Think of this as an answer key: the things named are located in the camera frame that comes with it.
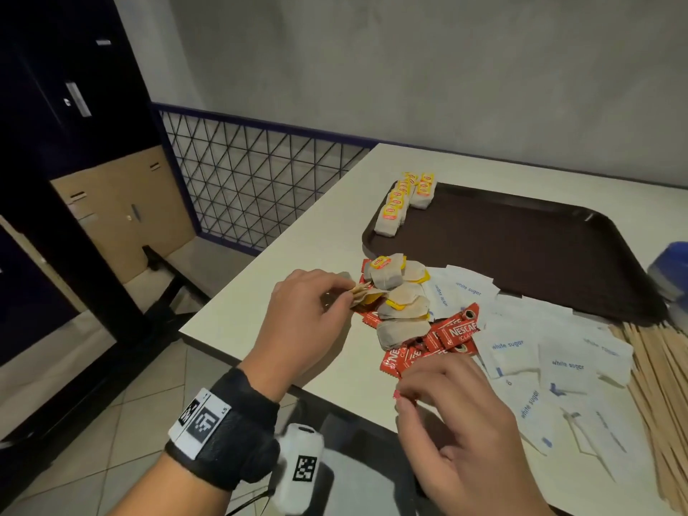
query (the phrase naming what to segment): wristband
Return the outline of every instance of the wristband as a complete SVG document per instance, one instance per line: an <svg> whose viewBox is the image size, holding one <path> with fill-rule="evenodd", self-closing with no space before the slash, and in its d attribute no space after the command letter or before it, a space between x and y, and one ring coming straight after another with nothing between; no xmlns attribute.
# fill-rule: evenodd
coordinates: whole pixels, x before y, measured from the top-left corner
<svg viewBox="0 0 688 516"><path fill-rule="evenodd" d="M169 431L165 451L194 476L224 491L266 477L280 455L280 405L254 390L238 368L201 390Z"/></svg>

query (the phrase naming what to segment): black wrist strap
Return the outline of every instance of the black wrist strap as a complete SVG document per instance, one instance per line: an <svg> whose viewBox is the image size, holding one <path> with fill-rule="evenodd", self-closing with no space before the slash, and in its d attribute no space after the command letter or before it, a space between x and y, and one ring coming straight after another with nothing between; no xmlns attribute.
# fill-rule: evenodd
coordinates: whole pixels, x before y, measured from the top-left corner
<svg viewBox="0 0 688 516"><path fill-rule="evenodd" d="M165 451L195 476L231 491L239 481L266 477L280 455L274 425L280 405L255 391L246 375L234 368L212 386L211 393L231 409L194 460L167 442Z"/></svg>

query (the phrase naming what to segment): table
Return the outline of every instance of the table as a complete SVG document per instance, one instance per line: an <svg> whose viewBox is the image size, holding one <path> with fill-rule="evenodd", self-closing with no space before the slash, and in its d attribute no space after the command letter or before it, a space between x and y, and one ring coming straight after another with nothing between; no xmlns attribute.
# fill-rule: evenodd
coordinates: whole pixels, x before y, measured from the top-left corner
<svg viewBox="0 0 688 516"><path fill-rule="evenodd" d="M274 284L293 269L346 270L356 277L363 259L361 234L403 171L433 172L446 183L589 207L614 221L643 268L668 243L688 237L688 190L381 144L197 313L180 330L185 338L211 354L228 355L228 361L242 359L258 335ZM391 398L396 380L378 371L382 357L374 330L354 315L339 355L298 385L306 394L396 431ZM609 400L642 431L630 394L608 389ZM653 470L640 486L617 485L596 457L578 451L563 418L556 437L556 451L548 457L524 442L549 504L576 516L674 514L657 496Z"/></svg>

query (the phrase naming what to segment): hand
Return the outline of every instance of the hand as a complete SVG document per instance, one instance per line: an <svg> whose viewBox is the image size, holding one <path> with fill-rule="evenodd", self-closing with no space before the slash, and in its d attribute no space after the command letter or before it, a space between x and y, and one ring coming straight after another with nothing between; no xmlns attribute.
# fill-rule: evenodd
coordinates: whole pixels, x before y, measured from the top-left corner
<svg viewBox="0 0 688 516"><path fill-rule="evenodd" d="M397 389L399 440L418 482L442 512L552 515L530 472L515 417L469 356L422 358ZM412 402L419 398L431 400L444 423L427 410L434 420L424 420Z"/></svg>
<svg viewBox="0 0 688 516"><path fill-rule="evenodd" d="M327 312L321 297L355 285L322 269L296 269L277 283L255 346L239 364L251 387L277 402L299 375L325 356L349 316L354 296L340 294Z"/></svg>

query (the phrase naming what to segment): tray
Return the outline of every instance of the tray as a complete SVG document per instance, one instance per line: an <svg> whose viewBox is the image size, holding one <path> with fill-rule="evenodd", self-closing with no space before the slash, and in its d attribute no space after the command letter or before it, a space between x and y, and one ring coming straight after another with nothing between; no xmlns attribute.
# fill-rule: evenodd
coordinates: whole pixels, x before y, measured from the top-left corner
<svg viewBox="0 0 688 516"><path fill-rule="evenodd" d="M374 232L378 212L363 233L368 257L402 252L426 266L462 266L504 292L611 320L667 317L614 223L594 210L438 183L431 205L409 208L395 237Z"/></svg>

